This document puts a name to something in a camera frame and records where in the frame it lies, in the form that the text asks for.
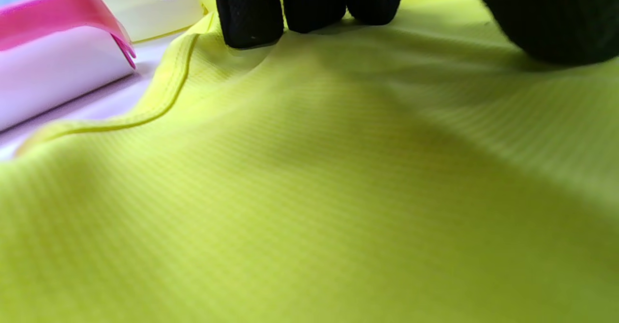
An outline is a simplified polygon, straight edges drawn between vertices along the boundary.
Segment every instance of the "seam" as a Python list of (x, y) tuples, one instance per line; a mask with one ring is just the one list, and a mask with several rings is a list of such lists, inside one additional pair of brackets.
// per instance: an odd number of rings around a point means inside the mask
[[(112, 132), (123, 129), (131, 129), (161, 118), (168, 111), (170, 111), (170, 109), (172, 109), (173, 105), (176, 103), (181, 93), (181, 90), (184, 87), (184, 84), (189, 74), (192, 51), (194, 49), (195, 42), (197, 41), (197, 38), (199, 36), (199, 34), (192, 34), (184, 38), (184, 42), (179, 48), (180, 51), (177, 54), (177, 58), (172, 64), (173, 74), (171, 78), (172, 80), (177, 80), (177, 82), (168, 83), (165, 86), (164, 92), (162, 92), (161, 95), (161, 100), (157, 101), (157, 103), (159, 103), (158, 106), (144, 112), (134, 114), (132, 116), (120, 116), (118, 118), (104, 120), (97, 123), (89, 121), (65, 123), (62, 126), (62, 129), (59, 128), (55, 131), (52, 131), (52, 129), (49, 128), (44, 128), (41, 132), (35, 133), (20, 147), (18, 147), (17, 151), (15, 152), (15, 157), (24, 155), (26, 152), (33, 149), (33, 147), (37, 147), (38, 145), (51, 142), (52, 140), (56, 140), (64, 136), (77, 135), (82, 133)], [(182, 68), (179, 68), (179, 62), (183, 63)]]

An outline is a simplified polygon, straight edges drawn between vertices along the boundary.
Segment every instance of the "neon yellow shirt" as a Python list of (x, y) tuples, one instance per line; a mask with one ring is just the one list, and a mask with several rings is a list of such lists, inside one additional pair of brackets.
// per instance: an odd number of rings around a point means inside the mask
[(619, 66), (479, 0), (230, 50), (0, 164), (2, 323), (616, 323)]

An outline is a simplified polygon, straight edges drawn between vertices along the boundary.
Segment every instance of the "pink lid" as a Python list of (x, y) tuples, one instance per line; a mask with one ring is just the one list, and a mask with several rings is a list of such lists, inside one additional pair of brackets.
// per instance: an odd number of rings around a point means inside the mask
[(129, 36), (102, 0), (28, 0), (0, 8), (0, 51), (81, 26), (109, 32), (135, 68)]

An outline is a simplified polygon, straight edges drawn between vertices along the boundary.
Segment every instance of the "white plastic container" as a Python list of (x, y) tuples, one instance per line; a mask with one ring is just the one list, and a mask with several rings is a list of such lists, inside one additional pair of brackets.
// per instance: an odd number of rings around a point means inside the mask
[(199, 0), (103, 0), (131, 41), (187, 28), (204, 16)]

